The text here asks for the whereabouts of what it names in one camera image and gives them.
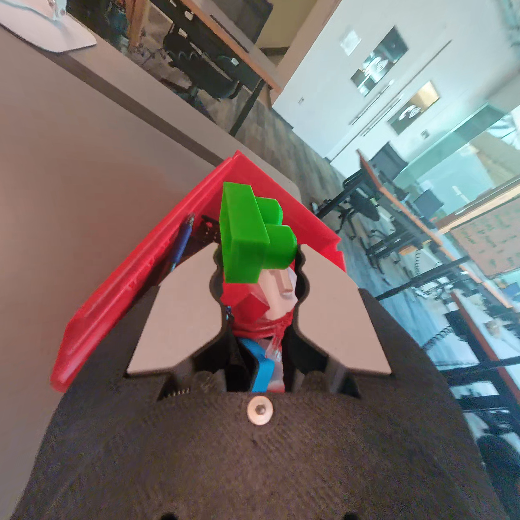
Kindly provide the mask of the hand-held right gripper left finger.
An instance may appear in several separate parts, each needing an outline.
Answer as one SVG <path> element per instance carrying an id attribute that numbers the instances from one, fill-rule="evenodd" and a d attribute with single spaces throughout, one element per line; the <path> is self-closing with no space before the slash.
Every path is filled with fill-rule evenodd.
<path id="1" fill-rule="evenodd" d="M 128 375 L 165 373 L 210 345 L 223 328 L 223 311 L 210 283 L 218 244 L 209 244 L 159 285 L 127 367 Z"/>

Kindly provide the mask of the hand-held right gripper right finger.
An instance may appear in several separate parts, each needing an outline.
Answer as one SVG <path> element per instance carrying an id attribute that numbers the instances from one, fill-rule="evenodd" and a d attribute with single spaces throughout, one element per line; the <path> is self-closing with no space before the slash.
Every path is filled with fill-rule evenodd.
<path id="1" fill-rule="evenodd" d="M 348 274 L 309 245 L 296 255 L 292 365 L 300 383 L 324 376 L 339 392 L 356 375 L 388 378 L 392 368 L 360 291 Z"/>

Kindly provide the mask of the red plastic bin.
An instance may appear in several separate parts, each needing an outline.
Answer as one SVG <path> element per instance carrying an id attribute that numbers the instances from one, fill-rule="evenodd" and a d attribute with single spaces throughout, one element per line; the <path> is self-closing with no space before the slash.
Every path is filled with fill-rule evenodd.
<path id="1" fill-rule="evenodd" d="M 299 244 L 307 244 L 346 271 L 341 239 L 282 185 L 240 151 L 225 159 L 196 185 L 136 246 L 130 255 L 89 296 L 68 322 L 50 376 L 51 387 L 64 393 L 88 357 L 132 306 L 151 272 L 163 261 L 179 226 L 193 213 L 217 218 L 225 181 L 250 185 L 258 197 L 276 199 L 283 224 Z"/>

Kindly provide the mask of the red rectangular wooden block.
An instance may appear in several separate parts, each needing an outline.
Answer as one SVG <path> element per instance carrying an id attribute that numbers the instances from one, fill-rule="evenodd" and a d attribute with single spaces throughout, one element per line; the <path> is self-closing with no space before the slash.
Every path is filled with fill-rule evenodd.
<path id="1" fill-rule="evenodd" d="M 253 286 L 240 295 L 232 307 L 236 323 L 251 324 L 262 318 L 270 309 L 270 304 L 263 290 Z"/>

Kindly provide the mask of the large green building block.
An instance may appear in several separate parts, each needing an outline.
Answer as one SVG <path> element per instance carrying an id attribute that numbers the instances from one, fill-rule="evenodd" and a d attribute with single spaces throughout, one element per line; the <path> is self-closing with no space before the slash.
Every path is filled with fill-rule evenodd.
<path id="1" fill-rule="evenodd" d="M 224 182 L 219 227 L 228 284 L 257 283 L 262 270 L 283 270 L 295 260 L 297 238 L 283 224 L 280 203 L 256 196 L 250 185 Z"/>

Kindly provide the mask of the white power adapter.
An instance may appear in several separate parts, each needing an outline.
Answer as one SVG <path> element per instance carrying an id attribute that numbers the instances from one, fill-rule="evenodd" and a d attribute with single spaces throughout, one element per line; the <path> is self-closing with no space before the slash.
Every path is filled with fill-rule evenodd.
<path id="1" fill-rule="evenodd" d="M 297 303 L 296 282 L 297 276 L 291 267 L 261 271 L 258 284 L 269 304 L 264 314 L 266 319 L 278 320 L 294 309 Z"/>

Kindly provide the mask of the blue pen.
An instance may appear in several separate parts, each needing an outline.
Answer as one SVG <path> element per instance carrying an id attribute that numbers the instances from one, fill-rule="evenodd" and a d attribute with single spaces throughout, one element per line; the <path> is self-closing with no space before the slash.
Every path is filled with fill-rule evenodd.
<path id="1" fill-rule="evenodd" d="M 175 267 L 178 265 L 191 236 L 195 218 L 195 213 L 190 213 L 179 226 L 177 235 L 174 239 L 171 250 L 167 257 L 167 274 L 174 270 Z"/>

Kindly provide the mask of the black blue-edged device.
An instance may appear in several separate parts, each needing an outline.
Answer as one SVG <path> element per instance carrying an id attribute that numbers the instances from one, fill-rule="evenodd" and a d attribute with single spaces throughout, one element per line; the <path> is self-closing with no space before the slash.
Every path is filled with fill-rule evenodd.
<path id="1" fill-rule="evenodd" d="M 274 337 L 238 337 L 237 344 L 250 373 L 249 391 L 284 393 L 282 354 L 275 346 Z"/>

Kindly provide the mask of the brown-edged office desk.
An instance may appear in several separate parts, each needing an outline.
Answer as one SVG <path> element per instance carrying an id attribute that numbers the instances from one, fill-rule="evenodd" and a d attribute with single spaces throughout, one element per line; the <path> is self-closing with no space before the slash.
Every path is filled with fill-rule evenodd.
<path id="1" fill-rule="evenodd" d="M 429 239 L 430 243 L 437 246 L 437 252 L 443 255 L 448 263 L 442 264 L 441 267 L 444 269 L 443 272 L 450 270 L 458 270 L 462 273 L 469 275 L 469 277 L 479 286 L 483 287 L 490 295 L 492 295 L 501 305 L 506 308 L 514 308 L 514 303 L 503 295 L 503 293 L 490 281 L 486 281 L 483 276 L 478 276 L 474 270 L 470 267 L 471 258 L 454 255 L 445 247 L 443 242 L 443 236 L 437 231 L 433 231 L 427 225 L 425 225 L 419 217 L 417 217 L 407 205 L 402 204 L 399 200 L 390 192 L 381 182 L 378 175 L 374 172 L 374 169 L 365 158 L 364 154 L 360 149 L 356 150 L 359 157 L 361 171 L 369 177 L 370 183 L 374 185 L 374 188 L 384 197 L 390 204 L 392 210 L 398 212 L 398 216 L 402 216 L 405 219 L 405 223 L 411 227 L 411 231 L 421 239 L 421 243 L 426 242 Z"/>

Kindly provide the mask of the grey-topped office desk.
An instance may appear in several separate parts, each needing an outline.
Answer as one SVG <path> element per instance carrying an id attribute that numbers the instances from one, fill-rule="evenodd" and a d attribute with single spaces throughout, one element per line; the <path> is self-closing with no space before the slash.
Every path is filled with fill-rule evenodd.
<path id="1" fill-rule="evenodd" d="M 519 408 L 519 339 L 460 291 L 452 291 L 451 297 L 463 323 L 462 331 L 479 361 L 476 367 L 482 369 L 485 363 L 491 365 L 490 375 L 486 375 L 485 380 L 493 380 L 500 395 Z"/>

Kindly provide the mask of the wood-edged grey desk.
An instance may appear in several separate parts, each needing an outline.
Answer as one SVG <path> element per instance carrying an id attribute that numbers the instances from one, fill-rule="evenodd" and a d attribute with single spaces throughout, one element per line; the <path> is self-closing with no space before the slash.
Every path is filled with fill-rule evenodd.
<path id="1" fill-rule="evenodd" d="M 263 87 L 268 85 L 270 89 L 280 94 L 283 92 L 286 81 L 280 77 L 277 67 L 269 58 L 248 39 L 237 24 L 230 20 L 214 1 L 182 1 L 182 3 L 259 76 L 259 81 L 229 131 L 232 137 L 236 137 Z"/>

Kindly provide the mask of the white paper notice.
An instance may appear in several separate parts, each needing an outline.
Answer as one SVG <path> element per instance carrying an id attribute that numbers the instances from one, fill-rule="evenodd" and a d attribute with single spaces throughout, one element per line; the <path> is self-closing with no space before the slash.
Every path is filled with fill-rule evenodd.
<path id="1" fill-rule="evenodd" d="M 355 51 L 355 49 L 358 47 L 360 42 L 361 42 L 361 38 L 359 37 L 357 32 L 354 29 L 351 29 L 348 32 L 346 32 L 345 35 L 343 36 L 343 38 L 340 42 L 340 46 L 341 46 L 343 52 L 347 56 L 350 56 Z"/>

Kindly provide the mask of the wall logo window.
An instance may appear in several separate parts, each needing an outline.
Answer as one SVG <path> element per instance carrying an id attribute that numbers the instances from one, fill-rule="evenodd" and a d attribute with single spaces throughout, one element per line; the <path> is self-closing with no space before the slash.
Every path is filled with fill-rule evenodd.
<path id="1" fill-rule="evenodd" d="M 352 76 L 352 82 L 360 94 L 367 97 L 408 50 L 399 30 L 396 27 L 390 29 Z"/>
<path id="2" fill-rule="evenodd" d="M 388 120 L 389 126 L 395 134 L 402 134 L 439 99 L 435 85 L 428 81 L 392 115 Z"/>

